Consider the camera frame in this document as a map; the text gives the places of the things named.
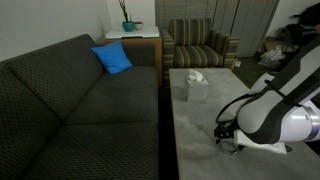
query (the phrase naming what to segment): armchair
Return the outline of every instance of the armchair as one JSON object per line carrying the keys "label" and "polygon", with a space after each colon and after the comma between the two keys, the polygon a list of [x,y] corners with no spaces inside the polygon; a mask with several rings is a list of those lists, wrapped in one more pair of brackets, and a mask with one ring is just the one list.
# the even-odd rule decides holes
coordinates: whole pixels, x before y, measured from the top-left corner
{"label": "armchair", "polygon": [[163,82],[169,68],[224,67],[233,69],[239,40],[211,30],[211,19],[171,19],[161,30]]}

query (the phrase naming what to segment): tissue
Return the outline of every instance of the tissue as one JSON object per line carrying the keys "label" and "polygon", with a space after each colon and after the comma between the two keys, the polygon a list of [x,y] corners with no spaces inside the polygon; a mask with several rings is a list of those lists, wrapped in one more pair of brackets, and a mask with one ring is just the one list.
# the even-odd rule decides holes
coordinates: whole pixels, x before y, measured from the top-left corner
{"label": "tissue", "polygon": [[191,69],[185,80],[186,101],[205,101],[208,91],[208,81],[203,75]]}

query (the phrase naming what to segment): wall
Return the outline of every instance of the wall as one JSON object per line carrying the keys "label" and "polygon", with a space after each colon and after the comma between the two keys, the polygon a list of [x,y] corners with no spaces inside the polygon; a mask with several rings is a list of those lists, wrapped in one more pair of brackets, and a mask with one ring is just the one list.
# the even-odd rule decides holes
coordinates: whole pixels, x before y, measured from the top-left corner
{"label": "wall", "polygon": [[277,30],[287,24],[295,24],[297,18],[290,18],[293,15],[301,14],[306,8],[319,3],[319,0],[280,0],[278,8],[269,26],[267,36],[276,36]]}
{"label": "wall", "polygon": [[[106,0],[111,18],[112,30],[122,30],[125,21],[119,0]],[[126,0],[128,18],[132,21],[142,21],[144,26],[155,26],[155,0]]]}
{"label": "wall", "polygon": [[0,61],[88,33],[110,30],[105,0],[1,0]]}

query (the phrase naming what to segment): gray sofa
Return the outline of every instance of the gray sofa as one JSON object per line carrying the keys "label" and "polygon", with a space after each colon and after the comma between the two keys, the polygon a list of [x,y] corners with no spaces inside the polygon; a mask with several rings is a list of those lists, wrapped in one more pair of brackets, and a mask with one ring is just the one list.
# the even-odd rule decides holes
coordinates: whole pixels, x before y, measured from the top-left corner
{"label": "gray sofa", "polygon": [[154,47],[110,75],[89,35],[0,63],[0,179],[158,179]]}

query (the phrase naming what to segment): floor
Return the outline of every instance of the floor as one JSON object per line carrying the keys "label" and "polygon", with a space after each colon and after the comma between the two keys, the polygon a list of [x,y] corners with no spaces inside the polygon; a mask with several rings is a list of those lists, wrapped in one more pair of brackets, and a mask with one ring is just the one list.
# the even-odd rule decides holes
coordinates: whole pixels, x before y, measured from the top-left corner
{"label": "floor", "polygon": [[[273,71],[268,67],[259,65],[259,58],[257,57],[239,58],[239,61],[241,61],[240,67],[235,67],[233,72],[248,88],[251,88],[261,75]],[[170,89],[168,88],[159,89],[159,118],[160,179],[179,179]]]}

